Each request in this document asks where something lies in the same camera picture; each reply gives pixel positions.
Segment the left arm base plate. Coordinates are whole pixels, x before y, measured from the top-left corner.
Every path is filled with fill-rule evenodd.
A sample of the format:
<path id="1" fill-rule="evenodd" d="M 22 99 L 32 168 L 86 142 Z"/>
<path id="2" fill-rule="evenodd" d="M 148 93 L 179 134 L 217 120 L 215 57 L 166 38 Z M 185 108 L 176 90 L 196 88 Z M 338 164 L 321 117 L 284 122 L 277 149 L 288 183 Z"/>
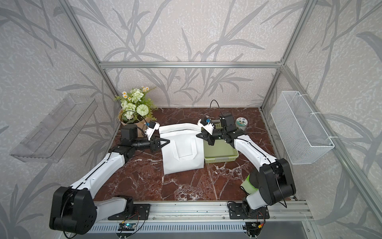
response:
<path id="1" fill-rule="evenodd" d="M 150 212 L 150 204 L 134 204 L 128 205 L 123 212 L 112 215 L 107 219 L 109 221 L 123 220 L 147 220 Z"/>

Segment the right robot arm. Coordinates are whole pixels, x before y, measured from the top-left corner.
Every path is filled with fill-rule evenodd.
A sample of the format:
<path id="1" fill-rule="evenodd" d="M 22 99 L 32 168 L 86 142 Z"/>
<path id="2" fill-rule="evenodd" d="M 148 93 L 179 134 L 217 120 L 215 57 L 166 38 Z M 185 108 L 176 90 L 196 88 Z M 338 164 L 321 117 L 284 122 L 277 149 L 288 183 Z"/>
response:
<path id="1" fill-rule="evenodd" d="M 197 137 L 205 140 L 208 145 L 214 145 L 218 139 L 231 145 L 242 153 L 256 168 L 250 180 L 256 191 L 250 193 L 243 204 L 248 211 L 271 206 L 283 202 L 296 193 L 290 164 L 284 159 L 277 159 L 261 149 L 243 130 L 238 129 L 232 114 L 220 116 L 221 128 L 216 128 L 208 117 L 199 119 L 198 126 L 202 127 Z"/>

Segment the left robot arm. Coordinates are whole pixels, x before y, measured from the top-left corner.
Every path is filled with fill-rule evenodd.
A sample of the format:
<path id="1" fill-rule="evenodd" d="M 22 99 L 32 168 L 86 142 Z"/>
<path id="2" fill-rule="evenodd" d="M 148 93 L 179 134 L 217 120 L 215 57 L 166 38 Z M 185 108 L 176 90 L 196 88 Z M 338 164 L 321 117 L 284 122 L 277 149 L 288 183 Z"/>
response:
<path id="1" fill-rule="evenodd" d="M 168 139 L 153 136 L 158 128 L 158 123 L 151 121 L 145 137 L 139 138 L 137 125 L 124 125 L 120 131 L 120 143 L 97 166 L 71 186 L 59 187 L 54 192 L 50 229 L 84 235 L 95 223 L 111 216 L 135 217 L 137 213 L 132 197 L 117 196 L 97 203 L 94 198 L 108 179 L 135 156 L 136 151 L 149 149 L 155 152 L 170 143 Z"/>

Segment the white insulated delivery bag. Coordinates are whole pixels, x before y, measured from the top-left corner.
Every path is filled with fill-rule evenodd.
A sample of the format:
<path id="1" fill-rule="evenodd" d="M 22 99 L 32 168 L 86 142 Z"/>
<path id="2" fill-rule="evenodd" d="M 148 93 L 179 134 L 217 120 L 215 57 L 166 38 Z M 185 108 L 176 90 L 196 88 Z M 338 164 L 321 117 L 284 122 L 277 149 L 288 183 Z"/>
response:
<path id="1" fill-rule="evenodd" d="M 159 127 L 160 137 L 169 144 L 162 147 L 165 175 L 204 168 L 204 140 L 197 137 L 201 127 L 192 123 Z"/>

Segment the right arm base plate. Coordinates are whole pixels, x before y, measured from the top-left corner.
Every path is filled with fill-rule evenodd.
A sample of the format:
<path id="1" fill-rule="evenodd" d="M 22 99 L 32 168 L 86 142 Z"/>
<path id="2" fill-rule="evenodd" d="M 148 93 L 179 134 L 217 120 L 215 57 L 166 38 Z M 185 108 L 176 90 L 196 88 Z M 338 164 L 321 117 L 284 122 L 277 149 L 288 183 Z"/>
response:
<path id="1" fill-rule="evenodd" d="M 232 220 L 234 219 L 266 220 L 270 218 L 268 207 L 251 209 L 246 202 L 237 203 L 233 201 L 228 201 L 227 207 L 228 207 L 229 217 Z"/>

